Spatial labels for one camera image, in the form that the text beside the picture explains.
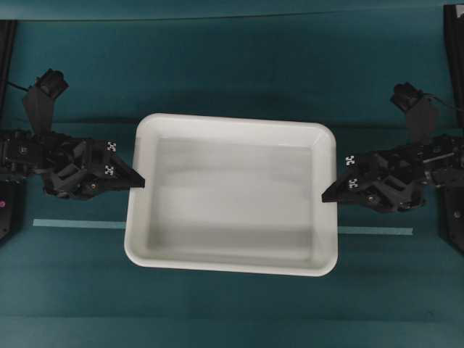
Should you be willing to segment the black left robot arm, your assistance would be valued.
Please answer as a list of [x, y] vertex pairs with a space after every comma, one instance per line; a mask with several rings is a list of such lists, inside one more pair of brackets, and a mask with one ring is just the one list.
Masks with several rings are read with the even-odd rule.
[[62, 133], [1, 132], [1, 181], [22, 183], [39, 175], [43, 191], [60, 199], [89, 200], [108, 191], [145, 187], [144, 178], [108, 140]]

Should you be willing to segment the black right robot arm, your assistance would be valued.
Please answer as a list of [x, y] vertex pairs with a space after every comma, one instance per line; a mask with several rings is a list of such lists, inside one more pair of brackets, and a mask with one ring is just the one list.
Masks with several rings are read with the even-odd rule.
[[345, 157], [346, 170], [322, 202], [354, 204], [380, 213], [407, 212], [425, 204], [424, 188], [463, 186], [463, 137], [422, 142]]

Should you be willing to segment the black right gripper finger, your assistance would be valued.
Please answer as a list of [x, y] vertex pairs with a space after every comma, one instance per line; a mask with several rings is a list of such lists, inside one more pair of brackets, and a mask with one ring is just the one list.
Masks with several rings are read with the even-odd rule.
[[353, 203], [352, 190], [348, 178], [340, 178], [332, 183], [321, 196], [323, 203]]

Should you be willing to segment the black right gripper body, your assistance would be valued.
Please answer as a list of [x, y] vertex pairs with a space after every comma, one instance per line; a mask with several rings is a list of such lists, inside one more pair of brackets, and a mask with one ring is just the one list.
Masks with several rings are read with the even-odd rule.
[[349, 154], [344, 158], [344, 203], [381, 213], [407, 212], [426, 200], [422, 146]]

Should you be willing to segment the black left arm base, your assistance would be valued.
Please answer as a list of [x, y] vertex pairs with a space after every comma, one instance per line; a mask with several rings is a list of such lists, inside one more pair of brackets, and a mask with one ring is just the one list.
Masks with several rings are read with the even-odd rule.
[[1, 182], [1, 246], [21, 230], [25, 198], [25, 184]]

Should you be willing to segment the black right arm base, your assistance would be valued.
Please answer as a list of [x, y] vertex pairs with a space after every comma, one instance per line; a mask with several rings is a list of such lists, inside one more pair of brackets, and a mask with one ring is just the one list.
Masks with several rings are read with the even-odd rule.
[[440, 223], [439, 235], [453, 249], [463, 254], [463, 187], [439, 190]]

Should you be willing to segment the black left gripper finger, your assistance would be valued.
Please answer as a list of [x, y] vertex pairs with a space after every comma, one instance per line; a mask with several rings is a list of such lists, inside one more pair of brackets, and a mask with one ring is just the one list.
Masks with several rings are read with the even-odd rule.
[[110, 180], [111, 189], [142, 189], [145, 187], [145, 179], [116, 154], [110, 156], [110, 163], [115, 168], [115, 176]]

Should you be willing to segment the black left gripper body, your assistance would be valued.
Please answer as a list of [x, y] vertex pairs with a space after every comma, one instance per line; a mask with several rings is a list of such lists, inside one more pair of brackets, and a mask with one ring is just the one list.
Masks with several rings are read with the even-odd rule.
[[91, 138], [69, 138], [49, 150], [41, 177], [46, 194], [60, 199], [90, 199], [116, 179], [112, 163], [116, 143]]

